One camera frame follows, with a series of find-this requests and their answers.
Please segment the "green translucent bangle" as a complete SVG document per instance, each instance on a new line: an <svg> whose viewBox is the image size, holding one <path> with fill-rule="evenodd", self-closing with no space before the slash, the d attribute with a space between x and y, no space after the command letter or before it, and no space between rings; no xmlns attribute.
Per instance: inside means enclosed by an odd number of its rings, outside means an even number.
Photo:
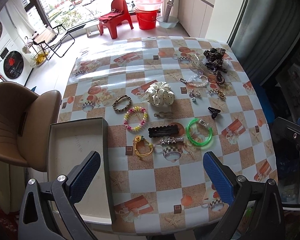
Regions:
<svg viewBox="0 0 300 240"><path fill-rule="evenodd" d="M185 128L187 140L196 147L204 147L210 143L213 130L203 119L191 120Z"/></svg>

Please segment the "black folding chair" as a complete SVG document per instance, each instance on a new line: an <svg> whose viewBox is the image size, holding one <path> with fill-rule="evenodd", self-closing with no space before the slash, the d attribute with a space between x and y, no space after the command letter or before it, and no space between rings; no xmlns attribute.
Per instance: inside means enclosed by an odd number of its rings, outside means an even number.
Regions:
<svg viewBox="0 0 300 240"><path fill-rule="evenodd" d="M70 38L72 43L63 54L58 54L57 51L61 48L65 39ZM47 26L40 34L33 37L33 44L38 46L44 54L44 58L49 61L53 55L62 58L68 50L74 45L75 38L66 30L63 24L59 24L54 28Z"/></svg>

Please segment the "small black claw clip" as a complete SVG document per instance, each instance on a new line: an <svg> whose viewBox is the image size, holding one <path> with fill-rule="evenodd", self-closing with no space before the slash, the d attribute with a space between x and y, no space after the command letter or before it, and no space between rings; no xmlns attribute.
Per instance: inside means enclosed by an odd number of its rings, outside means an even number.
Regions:
<svg viewBox="0 0 300 240"><path fill-rule="evenodd" d="M211 113L211 118L215 119L217 115L221 112L219 109L213 108L213 107L208 107L208 110Z"/></svg>

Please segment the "checkered patterned tablecloth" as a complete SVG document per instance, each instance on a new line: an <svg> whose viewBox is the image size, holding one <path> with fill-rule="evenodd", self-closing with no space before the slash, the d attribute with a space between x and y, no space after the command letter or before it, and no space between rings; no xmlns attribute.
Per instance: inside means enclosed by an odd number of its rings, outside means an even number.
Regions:
<svg viewBox="0 0 300 240"><path fill-rule="evenodd" d="M203 167L277 179L270 129L229 45L194 37L114 41L78 55L61 122L102 117L115 220L109 232L170 233L214 222L222 202Z"/></svg>

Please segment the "white washing machine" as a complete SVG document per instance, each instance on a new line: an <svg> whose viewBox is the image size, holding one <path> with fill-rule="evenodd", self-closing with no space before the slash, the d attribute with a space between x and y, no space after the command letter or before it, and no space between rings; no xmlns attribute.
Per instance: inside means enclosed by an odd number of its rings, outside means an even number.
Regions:
<svg viewBox="0 0 300 240"><path fill-rule="evenodd" d="M26 85L33 68L30 59L11 38L0 18L0 82L11 81Z"/></svg>

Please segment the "black scalloped hair clip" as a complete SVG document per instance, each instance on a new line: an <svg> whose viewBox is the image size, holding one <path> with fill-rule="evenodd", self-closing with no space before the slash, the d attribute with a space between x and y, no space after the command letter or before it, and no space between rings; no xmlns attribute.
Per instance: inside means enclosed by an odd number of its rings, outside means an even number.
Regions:
<svg viewBox="0 0 300 240"><path fill-rule="evenodd" d="M167 125L148 128L148 136L150 138L169 137L178 133L178 125Z"/></svg>

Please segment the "white polka dot scrunchie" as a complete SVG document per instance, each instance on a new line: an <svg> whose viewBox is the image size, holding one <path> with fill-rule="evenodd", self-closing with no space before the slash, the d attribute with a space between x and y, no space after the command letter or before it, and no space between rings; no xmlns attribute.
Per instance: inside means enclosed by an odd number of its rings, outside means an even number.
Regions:
<svg viewBox="0 0 300 240"><path fill-rule="evenodd" d="M172 105L175 100L175 94L166 82L155 82L149 86L145 92L145 99L152 106L161 107L163 105Z"/></svg>

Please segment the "clear plastic claw clip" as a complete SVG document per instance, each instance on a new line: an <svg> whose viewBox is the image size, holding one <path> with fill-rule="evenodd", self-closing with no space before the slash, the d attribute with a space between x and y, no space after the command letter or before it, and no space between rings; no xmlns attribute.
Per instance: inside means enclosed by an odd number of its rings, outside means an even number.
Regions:
<svg viewBox="0 0 300 240"><path fill-rule="evenodd" d="M205 72L207 70L206 66L203 63L204 55L194 53L190 55L190 63L194 68L200 70L201 72Z"/></svg>

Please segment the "silver charm hair clip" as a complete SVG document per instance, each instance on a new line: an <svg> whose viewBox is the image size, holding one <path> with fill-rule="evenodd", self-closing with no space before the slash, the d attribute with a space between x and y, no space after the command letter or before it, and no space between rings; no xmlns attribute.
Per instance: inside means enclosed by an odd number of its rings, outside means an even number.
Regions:
<svg viewBox="0 0 300 240"><path fill-rule="evenodd" d="M192 102L197 103L197 99L201 98L200 91L198 91L197 89L190 90L189 97L192 100Z"/></svg>

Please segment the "brown leather chair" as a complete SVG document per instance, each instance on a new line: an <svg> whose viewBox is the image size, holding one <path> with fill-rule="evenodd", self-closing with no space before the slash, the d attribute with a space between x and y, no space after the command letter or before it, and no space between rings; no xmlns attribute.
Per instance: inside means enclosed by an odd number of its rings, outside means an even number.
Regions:
<svg viewBox="0 0 300 240"><path fill-rule="evenodd" d="M0 161L47 171L51 124L58 120L62 96L38 95L15 82L0 83Z"/></svg>

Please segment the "silver star hair clip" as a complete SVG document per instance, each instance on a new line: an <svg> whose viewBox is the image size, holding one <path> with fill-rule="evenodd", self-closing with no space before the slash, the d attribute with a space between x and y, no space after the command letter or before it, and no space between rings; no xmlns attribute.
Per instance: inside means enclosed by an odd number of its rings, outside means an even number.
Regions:
<svg viewBox="0 0 300 240"><path fill-rule="evenodd" d="M179 142L184 142L183 137L167 137L167 138L162 138L159 141L160 145L171 145L171 144L177 144Z"/></svg>

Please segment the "grey shallow tray box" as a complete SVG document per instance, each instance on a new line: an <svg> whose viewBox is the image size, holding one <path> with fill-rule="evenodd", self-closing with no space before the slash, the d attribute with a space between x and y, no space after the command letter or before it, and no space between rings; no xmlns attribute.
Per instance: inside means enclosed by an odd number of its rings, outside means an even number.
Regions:
<svg viewBox="0 0 300 240"><path fill-rule="evenodd" d="M107 126L102 117L52 124L47 150L48 179L66 175L70 203L84 221L103 225L115 221Z"/></svg>

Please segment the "red plastic bucket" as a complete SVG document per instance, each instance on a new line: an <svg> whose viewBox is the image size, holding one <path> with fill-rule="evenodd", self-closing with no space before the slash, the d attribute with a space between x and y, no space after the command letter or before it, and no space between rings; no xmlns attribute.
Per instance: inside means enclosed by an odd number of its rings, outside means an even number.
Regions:
<svg viewBox="0 0 300 240"><path fill-rule="evenodd" d="M155 28L158 10L144 11L135 8L134 12L141 30L152 30Z"/></svg>

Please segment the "beige metal hair clip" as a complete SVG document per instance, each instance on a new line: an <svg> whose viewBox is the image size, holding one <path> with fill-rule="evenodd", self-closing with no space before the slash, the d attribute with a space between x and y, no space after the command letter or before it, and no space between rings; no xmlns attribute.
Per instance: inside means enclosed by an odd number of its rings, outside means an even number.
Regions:
<svg viewBox="0 0 300 240"><path fill-rule="evenodd" d="M156 112L153 114L154 117L157 117L157 118L161 118L161 119L172 119L173 118L173 112L163 112L163 111L160 111L160 112Z"/></svg>

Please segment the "pale blue basin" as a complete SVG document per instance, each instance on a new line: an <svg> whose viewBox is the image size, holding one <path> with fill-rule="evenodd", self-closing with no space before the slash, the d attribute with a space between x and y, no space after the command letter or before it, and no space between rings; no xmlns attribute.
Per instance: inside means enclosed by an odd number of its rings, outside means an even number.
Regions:
<svg viewBox="0 0 300 240"><path fill-rule="evenodd" d="M164 16L160 16L157 18L157 22L159 23L159 26L165 29L171 29L176 27L176 25L179 23L179 20L176 17L169 16L168 20L164 22Z"/></svg>

